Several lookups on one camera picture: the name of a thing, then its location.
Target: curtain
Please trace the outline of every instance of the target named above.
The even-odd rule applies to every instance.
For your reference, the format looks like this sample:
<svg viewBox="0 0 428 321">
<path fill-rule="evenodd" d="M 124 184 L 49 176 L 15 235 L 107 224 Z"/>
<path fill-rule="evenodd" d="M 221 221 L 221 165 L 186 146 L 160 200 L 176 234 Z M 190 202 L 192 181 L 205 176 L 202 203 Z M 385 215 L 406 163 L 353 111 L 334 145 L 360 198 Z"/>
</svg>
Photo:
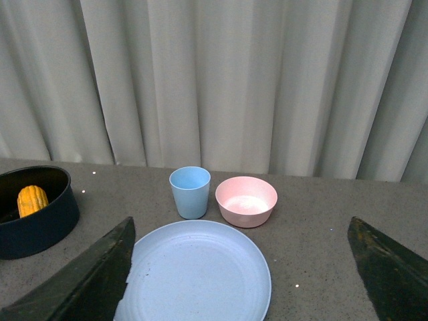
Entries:
<svg viewBox="0 0 428 321">
<path fill-rule="evenodd" d="M 428 1 L 0 0 L 0 157 L 428 183 Z"/>
</svg>

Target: corn cob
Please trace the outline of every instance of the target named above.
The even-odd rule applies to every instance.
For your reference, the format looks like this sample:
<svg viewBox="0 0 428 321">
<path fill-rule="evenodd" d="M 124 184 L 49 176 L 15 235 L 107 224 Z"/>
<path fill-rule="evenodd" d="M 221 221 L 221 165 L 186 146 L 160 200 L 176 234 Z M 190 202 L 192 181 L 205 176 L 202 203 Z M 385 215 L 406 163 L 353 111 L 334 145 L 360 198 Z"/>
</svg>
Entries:
<svg viewBox="0 0 428 321">
<path fill-rule="evenodd" d="M 31 215 L 47 206 L 47 197 L 43 189 L 30 185 L 24 187 L 18 194 L 19 217 Z"/>
</svg>

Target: gray table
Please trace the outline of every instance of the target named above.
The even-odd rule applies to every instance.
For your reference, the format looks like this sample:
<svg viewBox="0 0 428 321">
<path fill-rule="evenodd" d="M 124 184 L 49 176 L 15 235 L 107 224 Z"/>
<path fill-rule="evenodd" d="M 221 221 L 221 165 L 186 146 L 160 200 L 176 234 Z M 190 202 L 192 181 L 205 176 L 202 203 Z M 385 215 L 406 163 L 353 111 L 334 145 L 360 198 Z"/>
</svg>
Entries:
<svg viewBox="0 0 428 321">
<path fill-rule="evenodd" d="M 48 250 L 0 260 L 0 307 L 47 280 L 127 216 L 134 217 L 137 240 L 181 220 L 169 186 L 172 169 L 0 159 L 0 173 L 43 164 L 71 174 L 81 218 Z M 214 192 L 221 181 L 238 175 L 211 172 L 209 209 L 202 219 L 226 223 Z M 265 224 L 239 229 L 270 267 L 272 300 L 266 320 L 378 320 L 347 241 L 352 216 L 428 257 L 427 185 L 252 176 L 278 192 L 278 204 Z"/>
</svg>

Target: blue plate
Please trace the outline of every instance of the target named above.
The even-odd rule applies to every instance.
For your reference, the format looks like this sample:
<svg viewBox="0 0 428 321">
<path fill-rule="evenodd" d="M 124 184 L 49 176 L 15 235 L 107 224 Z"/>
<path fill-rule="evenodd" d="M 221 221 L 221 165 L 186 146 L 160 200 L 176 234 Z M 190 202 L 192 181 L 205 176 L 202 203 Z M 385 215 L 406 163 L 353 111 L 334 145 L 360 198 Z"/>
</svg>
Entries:
<svg viewBox="0 0 428 321">
<path fill-rule="evenodd" d="M 258 247 L 212 221 L 180 221 L 134 246 L 115 321 L 262 321 L 272 283 Z"/>
</svg>

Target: cup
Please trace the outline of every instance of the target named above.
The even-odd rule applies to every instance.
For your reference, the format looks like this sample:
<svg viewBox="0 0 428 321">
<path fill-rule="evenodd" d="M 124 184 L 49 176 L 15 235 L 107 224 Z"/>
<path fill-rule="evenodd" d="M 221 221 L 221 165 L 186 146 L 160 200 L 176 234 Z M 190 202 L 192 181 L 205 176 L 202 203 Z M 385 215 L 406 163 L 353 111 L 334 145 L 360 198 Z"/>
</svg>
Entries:
<svg viewBox="0 0 428 321">
<path fill-rule="evenodd" d="M 198 219 L 207 212 L 211 175 L 201 167 L 182 167 L 169 177 L 175 205 L 183 219 Z"/>
</svg>

